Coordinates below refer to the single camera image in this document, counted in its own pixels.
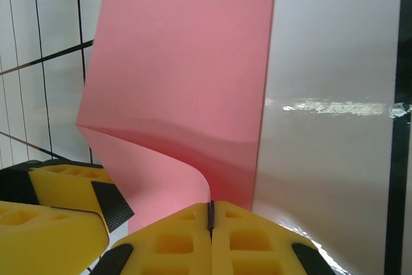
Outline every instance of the pink paper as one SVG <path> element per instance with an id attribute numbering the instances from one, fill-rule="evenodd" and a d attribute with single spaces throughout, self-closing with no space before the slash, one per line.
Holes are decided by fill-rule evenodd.
<path id="1" fill-rule="evenodd" d="M 130 231 L 208 200 L 201 174 L 212 199 L 250 209 L 272 3 L 102 1 L 77 125 Z"/>

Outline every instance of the grout line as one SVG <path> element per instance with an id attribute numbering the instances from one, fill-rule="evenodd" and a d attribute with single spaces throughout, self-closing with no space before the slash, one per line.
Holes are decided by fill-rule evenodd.
<path id="1" fill-rule="evenodd" d="M 39 64 L 39 63 L 44 62 L 44 61 L 49 61 L 51 59 L 54 59 L 54 58 L 57 58 L 57 57 L 60 57 L 60 56 L 66 55 L 66 54 L 70 54 L 70 53 L 79 51 L 82 48 L 88 48 L 92 45 L 93 45 L 93 40 L 86 41 L 82 44 L 72 46 L 71 48 L 66 48 L 65 50 L 53 53 L 49 56 L 41 57 L 41 58 L 36 59 L 34 61 L 27 62 L 26 64 L 21 64 L 20 66 L 17 66 L 15 68 L 11 68 L 9 70 L 0 72 L 0 75 L 4 75 L 4 74 L 7 74 L 7 73 L 10 73 L 10 72 L 13 72 L 13 71 L 17 71 L 17 70 L 20 70 L 20 69 L 23 69 L 23 68 L 27 68 L 27 67 L 33 66 L 34 64 Z"/>
<path id="2" fill-rule="evenodd" d="M 1 63 L 1 55 L 0 55 L 0 71 L 3 70 L 3 65 Z M 3 93 L 5 95 L 5 106 L 6 106 L 6 118 L 7 118 L 7 129 L 8 132 L 10 133 L 10 121 L 8 120 L 8 109 L 7 109 L 7 100 L 6 100 L 6 87 L 5 87 L 5 77 L 1 76 L 1 79 L 3 80 Z M 12 148 L 12 140 L 10 139 L 10 151 L 12 154 L 12 164 L 14 164 L 14 156 L 13 156 L 13 148 Z"/>
<path id="3" fill-rule="evenodd" d="M 412 104 L 412 0 L 400 0 L 395 104 Z M 385 275 L 401 274 L 407 193 L 407 165 L 411 113 L 393 119 L 388 214 L 386 220 Z"/>
<path id="4" fill-rule="evenodd" d="M 79 15 L 79 36 L 80 36 L 80 44 L 83 43 L 83 29 L 82 29 L 82 10 L 80 7 L 80 0 L 77 0 L 77 13 Z M 86 65 L 84 62 L 84 49 L 82 51 L 82 69 L 83 69 L 83 85 L 86 83 Z M 90 163 L 93 163 L 93 155 L 91 153 L 91 148 L 89 147 L 89 155 L 90 155 Z"/>
<path id="5" fill-rule="evenodd" d="M 17 54 L 17 41 L 15 40 L 15 28 L 14 28 L 14 17 L 13 17 L 13 7 L 12 7 L 12 0 L 8 0 L 10 3 L 10 14 L 12 16 L 12 28 L 13 28 L 13 38 L 14 38 L 14 50 L 15 50 L 15 61 L 16 64 L 19 65 L 19 56 Z M 20 71 L 19 74 L 19 90 L 20 90 L 20 101 L 21 101 L 21 113 L 23 114 L 23 127 L 24 127 L 24 138 L 27 142 L 27 130 L 26 130 L 26 118 L 24 117 L 24 106 L 23 106 L 23 94 L 21 92 L 21 78 L 20 78 Z M 27 160 L 28 160 L 28 146 L 26 146 L 27 151 Z"/>
<path id="6" fill-rule="evenodd" d="M 40 33 L 39 6 L 37 4 L 37 0 L 34 0 L 34 1 L 35 1 L 35 5 L 36 5 L 37 29 L 38 29 L 38 32 L 39 32 L 40 58 L 42 59 L 43 58 L 43 48 L 42 48 L 41 33 Z M 50 151 L 53 152 L 52 133 L 50 131 L 49 106 L 48 106 L 47 91 L 46 91 L 46 73 L 44 71 L 44 61 L 41 61 L 41 69 L 42 69 L 42 72 L 43 72 L 44 101 L 46 103 L 47 128 L 48 128 L 48 133 L 49 133 Z"/>
<path id="7" fill-rule="evenodd" d="M 21 140 L 21 139 L 19 139 L 19 138 L 16 138 L 16 137 L 13 137 L 13 136 L 11 136 L 11 135 L 8 135 L 7 133 L 4 133 L 4 132 L 1 132 L 1 131 L 0 131 L 0 135 L 4 135 L 5 137 L 8 137 L 8 138 L 10 138 L 10 139 L 12 139 L 12 140 L 15 140 L 15 141 L 18 141 L 18 142 L 20 142 L 20 143 L 23 143 L 24 145 L 30 146 L 30 147 L 38 150 L 38 151 L 41 151 L 41 152 L 43 152 L 43 153 L 46 153 L 47 155 L 56 157 L 57 159 L 68 160 L 66 157 L 63 157 L 63 156 L 60 156 L 60 155 L 58 155 L 58 154 L 52 153 L 51 151 L 48 151 L 47 149 L 41 148 L 41 147 L 36 146 L 36 145 L 34 145 L 34 144 L 32 144 L 32 143 L 29 143 L 29 142 L 25 142 L 25 141 L 23 141 L 23 140 Z"/>

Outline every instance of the pink sheet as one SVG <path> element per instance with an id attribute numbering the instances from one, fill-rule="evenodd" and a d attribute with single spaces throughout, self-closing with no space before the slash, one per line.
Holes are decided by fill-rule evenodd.
<path id="1" fill-rule="evenodd" d="M 102 1 L 77 125 L 130 232 L 210 197 L 250 209 L 272 3 Z"/>

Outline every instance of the yellow foam block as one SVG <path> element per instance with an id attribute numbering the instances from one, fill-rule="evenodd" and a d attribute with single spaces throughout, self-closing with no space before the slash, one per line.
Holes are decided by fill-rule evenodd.
<path id="1" fill-rule="evenodd" d="M 228 202 L 214 203 L 213 275 L 306 275 L 292 244 L 307 238 Z"/>
<path id="2" fill-rule="evenodd" d="M 122 275 L 207 275 L 211 237 L 207 204 L 194 204 L 120 241 L 134 247 Z"/>
<path id="3" fill-rule="evenodd" d="M 106 170 L 61 164 L 32 169 L 29 176 L 41 205 L 92 211 L 104 218 L 91 181 L 113 183 Z"/>
<path id="4" fill-rule="evenodd" d="M 1 274 L 80 274 L 108 243 L 98 214 L 0 202 Z"/>

